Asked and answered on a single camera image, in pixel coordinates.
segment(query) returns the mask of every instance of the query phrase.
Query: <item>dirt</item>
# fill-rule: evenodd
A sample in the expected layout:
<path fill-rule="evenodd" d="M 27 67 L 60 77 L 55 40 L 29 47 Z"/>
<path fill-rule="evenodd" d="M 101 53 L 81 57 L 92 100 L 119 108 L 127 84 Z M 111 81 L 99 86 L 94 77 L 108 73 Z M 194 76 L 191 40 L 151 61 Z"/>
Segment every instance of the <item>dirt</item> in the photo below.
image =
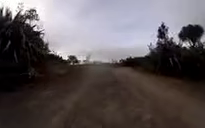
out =
<path fill-rule="evenodd" d="M 109 65 L 66 70 L 1 92 L 0 128 L 205 128 L 196 83 Z"/>

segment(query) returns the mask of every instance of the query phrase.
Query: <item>sky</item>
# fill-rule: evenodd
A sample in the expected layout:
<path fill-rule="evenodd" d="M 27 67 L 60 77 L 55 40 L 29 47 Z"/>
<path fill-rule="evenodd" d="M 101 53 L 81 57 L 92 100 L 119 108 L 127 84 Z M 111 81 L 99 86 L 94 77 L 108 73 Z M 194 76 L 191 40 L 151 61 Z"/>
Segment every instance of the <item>sky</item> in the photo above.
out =
<path fill-rule="evenodd" d="M 205 28 L 205 0 L 0 0 L 0 6 L 15 10 L 20 2 L 37 9 L 45 40 L 64 58 L 146 55 L 161 22 L 174 37 L 189 23 Z"/>

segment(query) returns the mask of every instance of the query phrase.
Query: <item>road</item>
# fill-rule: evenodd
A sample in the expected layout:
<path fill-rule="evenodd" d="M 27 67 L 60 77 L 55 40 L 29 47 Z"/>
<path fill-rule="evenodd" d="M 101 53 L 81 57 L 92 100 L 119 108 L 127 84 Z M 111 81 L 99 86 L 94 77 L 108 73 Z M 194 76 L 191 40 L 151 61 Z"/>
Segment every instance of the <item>road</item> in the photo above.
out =
<path fill-rule="evenodd" d="M 205 95 L 181 80 L 107 65 L 62 71 L 1 93 L 0 128 L 205 128 Z"/>

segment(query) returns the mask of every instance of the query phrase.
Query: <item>distant tree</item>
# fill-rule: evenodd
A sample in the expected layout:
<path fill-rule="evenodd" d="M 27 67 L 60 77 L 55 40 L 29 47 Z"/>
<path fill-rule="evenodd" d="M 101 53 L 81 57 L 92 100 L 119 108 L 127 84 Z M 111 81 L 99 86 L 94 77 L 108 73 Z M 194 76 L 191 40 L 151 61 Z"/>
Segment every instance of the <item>distant tree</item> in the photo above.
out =
<path fill-rule="evenodd" d="M 202 35 L 204 34 L 204 29 L 200 25 L 187 25 L 182 27 L 178 37 L 182 41 L 188 41 L 190 46 L 196 46 L 198 41 L 201 39 Z"/>
<path fill-rule="evenodd" d="M 68 56 L 68 62 L 72 65 L 74 64 L 78 64 L 79 60 L 77 59 L 77 57 L 75 55 L 69 55 Z"/>
<path fill-rule="evenodd" d="M 164 22 L 162 22 L 162 24 L 160 25 L 160 27 L 158 28 L 158 33 L 157 33 L 157 38 L 160 40 L 165 40 L 168 38 L 168 27 L 165 25 Z"/>

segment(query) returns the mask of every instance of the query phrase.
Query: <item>palm-like plant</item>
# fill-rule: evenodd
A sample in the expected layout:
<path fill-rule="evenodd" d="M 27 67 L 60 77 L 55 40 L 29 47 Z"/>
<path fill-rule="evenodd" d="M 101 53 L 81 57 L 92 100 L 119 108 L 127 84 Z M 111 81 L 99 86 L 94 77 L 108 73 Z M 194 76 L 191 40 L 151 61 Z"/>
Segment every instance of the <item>palm-like plant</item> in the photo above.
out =
<path fill-rule="evenodd" d="M 0 7 L 0 59 L 31 66 L 49 52 L 42 30 L 31 24 L 36 20 L 35 9 L 20 10 L 13 17 L 8 8 Z"/>

